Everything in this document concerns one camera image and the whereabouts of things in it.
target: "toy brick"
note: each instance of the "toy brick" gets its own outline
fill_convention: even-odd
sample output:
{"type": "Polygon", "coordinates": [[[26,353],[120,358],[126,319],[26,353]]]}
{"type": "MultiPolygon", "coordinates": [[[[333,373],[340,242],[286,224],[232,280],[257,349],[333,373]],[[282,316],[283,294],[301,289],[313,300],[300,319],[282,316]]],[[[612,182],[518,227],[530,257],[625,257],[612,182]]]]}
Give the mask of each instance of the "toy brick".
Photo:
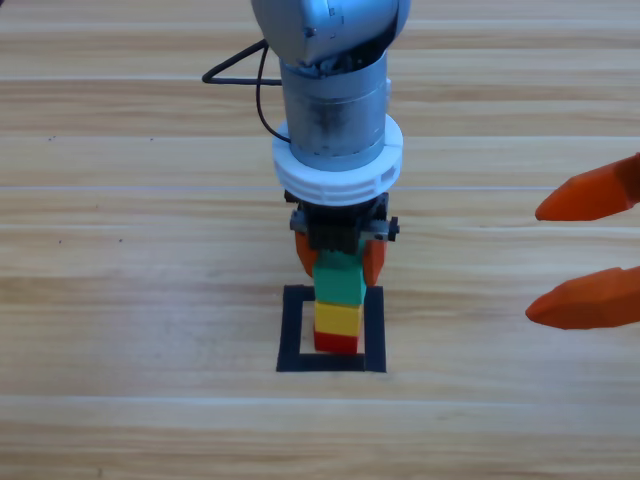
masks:
{"type": "Polygon", "coordinates": [[[317,301],[347,306],[364,303],[367,285],[362,265],[363,250],[361,248],[357,255],[327,250],[320,252],[313,267],[317,301]]]}
{"type": "Polygon", "coordinates": [[[370,240],[365,247],[362,259],[364,268],[364,280],[368,287],[375,287],[378,277],[384,267],[384,260],[387,255],[387,242],[370,240]]]}
{"type": "Polygon", "coordinates": [[[333,335],[360,336],[363,306],[349,307],[316,302],[315,329],[320,333],[333,335]]]}
{"type": "Polygon", "coordinates": [[[313,278],[313,266],[318,260],[320,252],[311,249],[309,246],[309,237],[300,232],[296,232],[296,251],[298,252],[298,257],[304,267],[304,271],[313,278]]]}
{"type": "Polygon", "coordinates": [[[332,335],[330,333],[313,332],[315,347],[318,352],[356,355],[358,353],[358,337],[332,335]]]}

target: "wood grain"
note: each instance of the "wood grain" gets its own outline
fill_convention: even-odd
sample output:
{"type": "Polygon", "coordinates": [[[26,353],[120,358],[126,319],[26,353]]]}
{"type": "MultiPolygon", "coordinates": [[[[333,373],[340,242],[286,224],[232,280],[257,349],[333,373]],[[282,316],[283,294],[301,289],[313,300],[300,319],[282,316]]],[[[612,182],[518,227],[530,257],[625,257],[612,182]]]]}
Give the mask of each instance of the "wood grain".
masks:
{"type": "Polygon", "coordinates": [[[252,91],[199,83],[259,38],[250,2],[6,0],[0,479],[637,479],[640,327],[524,310],[640,263],[633,211],[533,218],[640,148],[639,26],[636,0],[414,0],[389,373],[281,375],[291,206],[252,91]]]}

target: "red block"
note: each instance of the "red block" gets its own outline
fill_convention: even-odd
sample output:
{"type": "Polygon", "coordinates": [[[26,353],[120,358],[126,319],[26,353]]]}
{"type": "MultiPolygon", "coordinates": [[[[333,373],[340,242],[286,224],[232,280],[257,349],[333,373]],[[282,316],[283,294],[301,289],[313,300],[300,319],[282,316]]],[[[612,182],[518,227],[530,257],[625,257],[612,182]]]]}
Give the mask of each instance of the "red block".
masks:
{"type": "Polygon", "coordinates": [[[355,355],[358,353],[358,337],[333,335],[331,333],[313,332],[316,351],[355,355]]]}

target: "black tape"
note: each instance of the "black tape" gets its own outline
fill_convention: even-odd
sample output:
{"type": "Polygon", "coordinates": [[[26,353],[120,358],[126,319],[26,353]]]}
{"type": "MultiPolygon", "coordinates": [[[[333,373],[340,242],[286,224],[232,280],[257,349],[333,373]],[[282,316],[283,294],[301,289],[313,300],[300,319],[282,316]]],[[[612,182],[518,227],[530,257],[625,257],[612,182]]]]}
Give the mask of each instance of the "black tape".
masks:
{"type": "Polygon", "coordinates": [[[302,308],[304,302],[315,301],[313,287],[285,286],[278,372],[377,372],[386,373],[384,334],[384,292],[382,287],[367,289],[364,303],[365,353],[330,355],[300,353],[302,308]]]}

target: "orange object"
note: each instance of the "orange object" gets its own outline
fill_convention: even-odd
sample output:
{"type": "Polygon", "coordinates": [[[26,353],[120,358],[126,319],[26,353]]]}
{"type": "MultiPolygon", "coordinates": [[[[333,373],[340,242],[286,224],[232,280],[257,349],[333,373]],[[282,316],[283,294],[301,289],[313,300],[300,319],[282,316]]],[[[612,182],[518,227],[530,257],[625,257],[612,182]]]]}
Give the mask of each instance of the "orange object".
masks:
{"type": "Polygon", "coordinates": [[[538,220],[591,221],[640,202],[640,153],[569,179],[536,211],[538,220]]]}
{"type": "Polygon", "coordinates": [[[296,232],[296,251],[298,252],[298,257],[300,258],[300,262],[302,262],[304,271],[313,278],[313,266],[320,252],[312,250],[309,246],[309,238],[300,232],[296,232]]]}
{"type": "Polygon", "coordinates": [[[536,300],[530,320],[549,327],[612,328],[640,321],[640,267],[570,280],[536,300]]]}
{"type": "Polygon", "coordinates": [[[358,337],[321,333],[314,330],[313,338],[318,352],[339,355],[356,355],[358,353],[358,337]]]}
{"type": "Polygon", "coordinates": [[[387,255],[387,242],[369,240],[364,250],[362,263],[364,266],[364,281],[368,287],[375,287],[378,277],[384,267],[387,255]]]}

